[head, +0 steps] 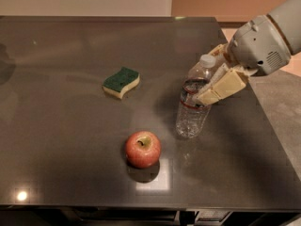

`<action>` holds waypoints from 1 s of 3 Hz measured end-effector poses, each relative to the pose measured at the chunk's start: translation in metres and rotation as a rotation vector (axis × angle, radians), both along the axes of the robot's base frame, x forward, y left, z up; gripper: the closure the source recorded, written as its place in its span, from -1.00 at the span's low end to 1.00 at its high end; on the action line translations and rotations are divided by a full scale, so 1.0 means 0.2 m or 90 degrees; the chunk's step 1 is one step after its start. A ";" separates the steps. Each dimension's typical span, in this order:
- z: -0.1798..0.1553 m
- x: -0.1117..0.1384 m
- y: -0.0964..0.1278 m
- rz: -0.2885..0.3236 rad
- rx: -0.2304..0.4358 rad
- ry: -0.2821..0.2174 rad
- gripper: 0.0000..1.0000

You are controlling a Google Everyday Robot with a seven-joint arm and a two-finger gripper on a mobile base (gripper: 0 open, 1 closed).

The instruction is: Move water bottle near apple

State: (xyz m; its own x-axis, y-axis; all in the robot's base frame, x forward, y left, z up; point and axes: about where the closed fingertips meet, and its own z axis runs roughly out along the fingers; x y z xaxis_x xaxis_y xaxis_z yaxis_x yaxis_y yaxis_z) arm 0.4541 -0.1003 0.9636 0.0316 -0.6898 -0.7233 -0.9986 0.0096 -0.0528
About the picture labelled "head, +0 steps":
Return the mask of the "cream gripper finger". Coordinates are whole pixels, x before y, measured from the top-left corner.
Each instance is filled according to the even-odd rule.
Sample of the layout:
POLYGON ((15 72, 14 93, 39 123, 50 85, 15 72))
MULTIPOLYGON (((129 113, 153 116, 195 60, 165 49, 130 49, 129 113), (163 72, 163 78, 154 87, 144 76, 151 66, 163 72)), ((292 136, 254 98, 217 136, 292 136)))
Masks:
POLYGON ((217 64, 232 62, 229 45, 227 43, 215 46, 215 48, 209 52, 209 55, 215 58, 217 64))
POLYGON ((212 105, 244 89, 257 69, 246 69, 241 65, 229 67, 223 63, 208 84, 193 96, 197 105, 212 105))

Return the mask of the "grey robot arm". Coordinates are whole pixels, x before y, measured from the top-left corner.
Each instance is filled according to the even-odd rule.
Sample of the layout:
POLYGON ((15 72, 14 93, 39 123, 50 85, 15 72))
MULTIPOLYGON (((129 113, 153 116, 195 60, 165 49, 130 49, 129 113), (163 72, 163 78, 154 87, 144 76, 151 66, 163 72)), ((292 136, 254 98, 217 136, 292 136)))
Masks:
POLYGON ((230 42, 212 50, 217 70, 193 96, 212 105, 244 89, 252 76, 266 76, 301 52, 301 0, 287 0, 237 29, 230 42))

